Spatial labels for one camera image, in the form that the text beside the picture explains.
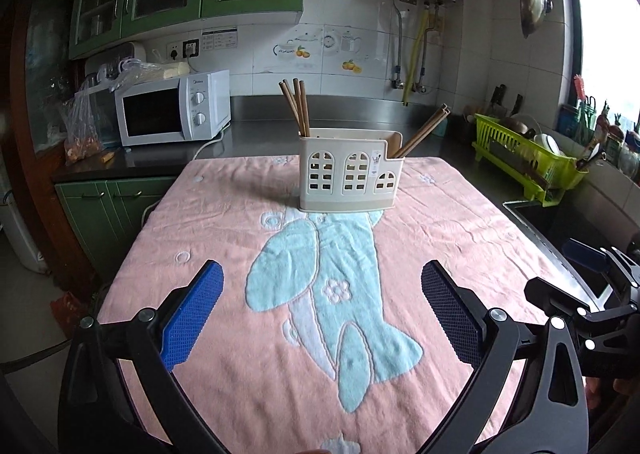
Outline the person's right hand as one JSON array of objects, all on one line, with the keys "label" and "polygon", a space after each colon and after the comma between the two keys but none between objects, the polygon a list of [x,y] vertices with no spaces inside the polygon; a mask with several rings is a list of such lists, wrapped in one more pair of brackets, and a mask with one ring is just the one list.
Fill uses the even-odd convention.
[{"label": "person's right hand", "polygon": [[632,396],[639,391],[638,379],[603,380],[596,377],[585,378],[585,393],[589,411],[595,410],[607,396],[613,393]]}]

